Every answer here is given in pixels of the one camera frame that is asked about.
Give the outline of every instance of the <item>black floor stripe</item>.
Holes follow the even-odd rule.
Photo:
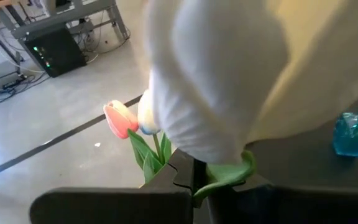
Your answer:
[[[141,97],[142,97],[142,95],[140,95],[140,96],[128,101],[127,103],[125,103],[125,105],[127,107],[130,107],[130,106],[138,103]],[[22,161],[24,161],[24,160],[26,160],[26,159],[34,156],[34,155],[46,150],[46,149],[48,149],[51,146],[56,145],[57,143],[59,143],[59,142],[61,142],[63,140],[68,139],[69,137],[71,137],[71,136],[73,136],[73,135],[75,135],[75,134],[77,134],[77,133],[79,133],[81,131],[84,131],[87,128],[90,128],[91,126],[99,123],[100,121],[102,121],[104,119],[106,119],[106,117],[105,117],[104,114],[102,114],[102,115],[98,116],[97,118],[94,118],[94,119],[88,121],[87,123],[82,124],[82,125],[78,126],[77,128],[72,129],[71,131],[68,131],[68,132],[62,134],[61,136],[58,136],[57,138],[54,138],[54,139],[46,142],[45,144],[43,144],[41,146],[38,146],[38,147],[36,147],[36,148],[34,148],[34,149],[24,153],[24,154],[21,154],[20,156],[12,159],[10,161],[7,161],[7,162],[1,164],[0,165],[0,172],[2,172],[4,170],[6,170],[6,169],[18,164],[18,163],[20,163],[20,162],[22,162]]]

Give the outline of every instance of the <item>metal table leg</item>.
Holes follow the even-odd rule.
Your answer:
[[[122,20],[121,14],[119,13],[117,2],[113,0],[113,4],[109,11],[112,12],[112,15],[114,16],[114,21],[116,22],[118,29],[121,31],[122,37],[126,40],[129,38],[127,29],[125,27],[124,21]]]
[[[16,29],[15,24],[11,21],[11,19],[5,14],[5,12],[0,9],[0,21],[5,25],[7,29],[9,29],[11,32]]]
[[[19,26],[25,26],[25,23],[19,13],[13,8],[13,6],[6,6],[6,9],[12,15],[13,19],[18,23]]]
[[[107,11],[107,14],[108,14],[108,16],[110,18],[110,23],[111,23],[112,28],[114,29],[114,33],[116,34],[116,36],[117,36],[119,41],[123,41],[124,37],[122,36],[122,33],[118,28],[118,25],[117,25],[117,22],[116,22],[117,20],[116,20],[116,17],[114,16],[114,13],[112,13],[112,9],[109,8],[106,11]]]
[[[16,57],[15,55],[12,54],[12,52],[8,49],[8,47],[6,47],[6,45],[4,44],[4,42],[2,42],[0,40],[0,46],[2,47],[2,49],[4,49],[4,51],[8,54],[8,56],[16,63],[16,64],[19,64],[20,61],[17,61],[16,60]]]

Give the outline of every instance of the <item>flower petal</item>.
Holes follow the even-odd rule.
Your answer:
[[[132,118],[129,119],[128,117],[125,117],[124,114],[128,115],[128,109],[125,107],[128,111],[119,111],[118,109],[122,109],[121,106],[113,107],[114,103],[119,101],[113,101],[107,105],[104,106],[104,114],[106,115],[106,119],[108,121],[108,124],[110,126],[111,131],[119,138],[125,139],[128,138],[127,130],[131,129],[133,131],[137,131],[139,126],[135,120]]]
[[[150,90],[145,90],[137,107],[137,119],[144,134],[157,134],[160,128],[155,124]]]

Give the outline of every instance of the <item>table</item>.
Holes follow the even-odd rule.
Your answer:
[[[84,31],[90,31],[95,28],[101,27],[105,24],[111,23],[114,27],[114,31],[116,32],[117,36],[122,39],[128,39],[129,35],[126,31],[126,26],[122,21],[121,14],[117,7],[115,0],[97,0],[95,2],[91,2],[87,5],[83,5],[82,0],[72,0],[73,5],[75,6],[74,9],[52,15],[48,18],[32,22],[30,24],[26,24],[17,11],[12,6],[13,4],[17,3],[18,0],[1,0],[0,1],[0,21],[6,26],[7,29],[11,31],[13,37],[20,43],[23,49],[30,55],[32,60],[36,65],[40,68],[42,66],[38,63],[37,59],[32,55],[31,51],[27,48],[24,44],[25,38],[31,32],[36,32],[38,30],[42,30],[46,27],[55,26],[61,23],[67,23],[71,21],[78,20],[80,18],[84,18],[90,14],[94,14],[100,11],[107,11],[110,20],[101,22],[97,25],[92,25],[90,27],[86,27]],[[15,23],[11,21],[8,15],[4,12],[3,9],[6,9],[13,19],[16,21],[17,26]]]
[[[357,110],[358,100],[348,111]],[[335,119],[296,136],[253,143],[257,172],[285,187],[358,191],[358,158],[335,154],[334,124]]]

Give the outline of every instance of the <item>pink tulip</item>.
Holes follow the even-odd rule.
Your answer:
[[[128,138],[127,130],[136,132],[139,128],[137,118],[120,101],[113,100],[103,107],[111,131],[119,138]]]

